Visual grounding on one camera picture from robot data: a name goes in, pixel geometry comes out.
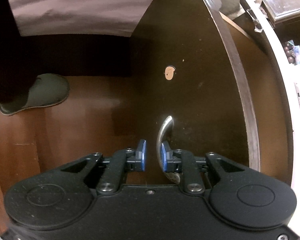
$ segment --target foot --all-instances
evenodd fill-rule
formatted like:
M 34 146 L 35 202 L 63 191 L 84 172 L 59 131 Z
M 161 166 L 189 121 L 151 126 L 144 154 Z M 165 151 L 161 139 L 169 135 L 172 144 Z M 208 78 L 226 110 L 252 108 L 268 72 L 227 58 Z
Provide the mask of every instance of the foot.
M 0 104 L 0 111 L 4 115 L 14 115 L 29 108 L 55 106 L 67 99 L 69 90 L 69 83 L 64 77 L 42 74 L 28 93 L 19 95 L 10 103 Z

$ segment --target pink fabric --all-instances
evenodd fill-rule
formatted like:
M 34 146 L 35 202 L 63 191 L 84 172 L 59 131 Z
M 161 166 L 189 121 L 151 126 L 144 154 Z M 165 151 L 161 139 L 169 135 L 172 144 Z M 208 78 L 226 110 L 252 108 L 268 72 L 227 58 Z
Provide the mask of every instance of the pink fabric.
M 130 36 L 152 0 L 9 0 L 22 36 Z

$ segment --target screw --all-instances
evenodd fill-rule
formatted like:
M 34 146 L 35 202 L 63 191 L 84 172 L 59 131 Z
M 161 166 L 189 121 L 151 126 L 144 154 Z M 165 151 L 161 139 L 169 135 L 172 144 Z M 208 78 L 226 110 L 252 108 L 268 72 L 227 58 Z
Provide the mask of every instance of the screw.
M 282 234 L 282 235 L 279 235 L 278 239 L 277 240 L 288 240 L 288 236 L 285 235 L 285 234 Z
M 187 188 L 192 192 L 198 192 L 198 191 L 202 190 L 202 186 L 198 183 L 188 184 Z
M 104 192 L 111 191 L 113 190 L 113 185 L 111 183 L 102 183 L 99 189 Z
M 153 195 L 155 193 L 155 191 L 153 189 L 149 189 L 149 190 L 146 191 L 146 193 L 148 195 Z

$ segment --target shoe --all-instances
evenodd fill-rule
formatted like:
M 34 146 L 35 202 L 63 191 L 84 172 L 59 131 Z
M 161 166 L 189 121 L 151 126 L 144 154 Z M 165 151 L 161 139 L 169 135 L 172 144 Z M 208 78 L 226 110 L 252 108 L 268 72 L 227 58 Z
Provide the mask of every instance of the shoe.
M 30 108 L 55 106 L 68 98 L 69 91 L 69 83 L 64 77 L 42 74 L 37 76 L 28 93 L 18 95 L 10 103 L 0 104 L 0 111 L 9 116 Z

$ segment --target beige sticker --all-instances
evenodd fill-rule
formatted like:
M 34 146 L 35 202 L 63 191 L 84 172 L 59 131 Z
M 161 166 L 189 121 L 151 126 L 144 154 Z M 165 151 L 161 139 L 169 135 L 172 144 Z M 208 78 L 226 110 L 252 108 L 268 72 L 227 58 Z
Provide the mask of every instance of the beige sticker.
M 174 71 L 176 69 L 173 66 L 167 66 L 166 71 L 164 72 L 164 76 L 166 77 L 166 80 L 171 80 L 173 78 Z

